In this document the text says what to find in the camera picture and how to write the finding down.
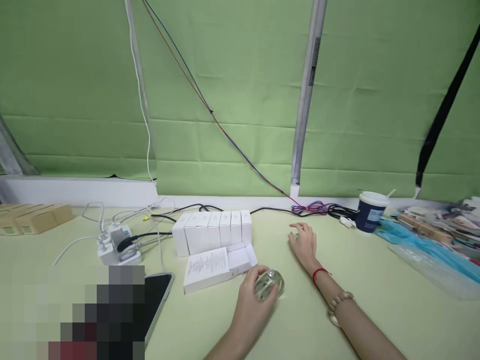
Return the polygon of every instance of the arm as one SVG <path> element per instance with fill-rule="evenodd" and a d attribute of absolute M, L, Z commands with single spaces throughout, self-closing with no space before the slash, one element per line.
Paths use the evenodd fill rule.
<path fill-rule="evenodd" d="M 316 259 L 317 234 L 304 222 L 290 226 L 298 231 L 298 238 L 292 233 L 288 235 L 293 252 L 312 277 L 315 270 L 322 268 L 322 264 Z M 327 272 L 319 271 L 315 277 L 315 284 L 328 304 L 343 293 L 344 290 Z M 338 304 L 335 316 L 360 359 L 406 359 L 354 300 L 345 299 Z"/>
<path fill-rule="evenodd" d="M 241 360 L 249 353 L 277 300 L 277 285 L 264 302 L 260 302 L 254 293 L 255 281 L 268 269 L 257 265 L 248 271 L 238 292 L 230 328 L 204 360 Z"/>

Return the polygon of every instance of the perfume bottle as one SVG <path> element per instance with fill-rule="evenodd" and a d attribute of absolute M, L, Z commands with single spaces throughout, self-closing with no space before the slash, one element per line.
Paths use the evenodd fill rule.
<path fill-rule="evenodd" d="M 278 284 L 278 293 L 276 294 L 279 297 L 285 288 L 285 281 L 282 275 L 276 270 L 269 268 L 265 271 L 255 282 L 255 295 L 256 297 L 263 302 L 266 298 L 269 297 L 272 292 L 272 288 L 275 284 Z"/>

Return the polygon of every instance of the phone screen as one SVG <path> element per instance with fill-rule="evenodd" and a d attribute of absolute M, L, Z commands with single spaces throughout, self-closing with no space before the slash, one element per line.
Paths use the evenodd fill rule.
<path fill-rule="evenodd" d="M 147 332 L 152 325 L 155 314 L 157 313 L 171 281 L 171 274 L 162 274 L 145 278 L 144 336 L 147 336 Z"/>

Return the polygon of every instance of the straw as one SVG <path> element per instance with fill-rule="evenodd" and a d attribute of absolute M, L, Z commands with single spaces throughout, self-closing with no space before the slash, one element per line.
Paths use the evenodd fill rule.
<path fill-rule="evenodd" d="M 394 192 L 396 192 L 396 191 L 397 191 L 397 189 L 393 189 L 392 191 L 390 191 L 390 192 L 388 193 L 388 195 L 387 195 L 386 197 L 387 197 L 387 198 L 391 197 L 391 196 L 394 194 Z"/>

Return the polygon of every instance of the paper coffee cup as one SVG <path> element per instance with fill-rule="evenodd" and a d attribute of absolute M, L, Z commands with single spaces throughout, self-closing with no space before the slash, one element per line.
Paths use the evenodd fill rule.
<path fill-rule="evenodd" d="M 362 192 L 355 218 L 357 229 L 373 233 L 389 203 L 390 199 L 383 194 L 371 191 Z"/>

